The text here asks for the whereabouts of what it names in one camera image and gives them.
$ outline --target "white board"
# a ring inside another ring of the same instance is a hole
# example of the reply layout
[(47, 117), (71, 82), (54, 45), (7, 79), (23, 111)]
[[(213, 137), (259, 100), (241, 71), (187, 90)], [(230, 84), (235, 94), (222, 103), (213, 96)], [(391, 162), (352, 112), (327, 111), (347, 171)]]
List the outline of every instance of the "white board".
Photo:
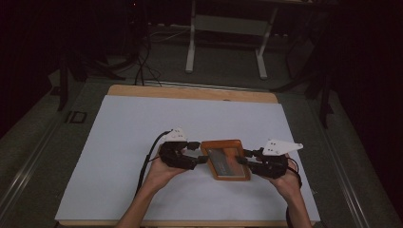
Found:
[[(239, 139), (245, 149), (259, 149), (268, 139), (293, 141), (281, 104), (105, 96), (55, 219), (118, 220), (133, 199), (152, 143), (178, 126), (189, 141)], [(310, 219), (319, 221), (299, 156), (290, 156), (299, 164)], [(144, 220), (285, 220), (285, 210), (268, 180), (214, 180), (207, 164), (200, 164), (167, 184)]]

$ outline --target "hand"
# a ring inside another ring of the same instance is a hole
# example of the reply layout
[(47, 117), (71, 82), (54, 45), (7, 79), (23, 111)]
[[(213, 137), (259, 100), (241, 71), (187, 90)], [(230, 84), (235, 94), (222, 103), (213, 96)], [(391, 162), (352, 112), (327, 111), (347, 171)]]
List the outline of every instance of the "hand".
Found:
[(151, 163), (143, 186), (150, 187), (154, 192), (158, 192), (160, 189), (164, 188), (171, 179), (185, 171), (185, 169), (169, 167), (161, 161), (160, 158), (155, 158)]
[[(288, 160), (288, 166), (297, 171), (297, 166), (290, 160)], [(300, 195), (298, 177), (288, 169), (283, 176), (277, 179), (263, 178), (269, 180), (286, 201), (289, 201), (292, 197)]]

